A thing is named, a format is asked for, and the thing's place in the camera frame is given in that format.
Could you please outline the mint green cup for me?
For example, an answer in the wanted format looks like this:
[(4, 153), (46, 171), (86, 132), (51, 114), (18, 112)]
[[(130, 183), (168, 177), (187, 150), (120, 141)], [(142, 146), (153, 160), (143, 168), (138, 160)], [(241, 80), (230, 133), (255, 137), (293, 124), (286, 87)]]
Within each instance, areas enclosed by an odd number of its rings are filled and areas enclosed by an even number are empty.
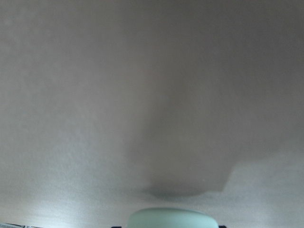
[(149, 208), (133, 213), (128, 228), (218, 228), (217, 221), (204, 213), (174, 208)]

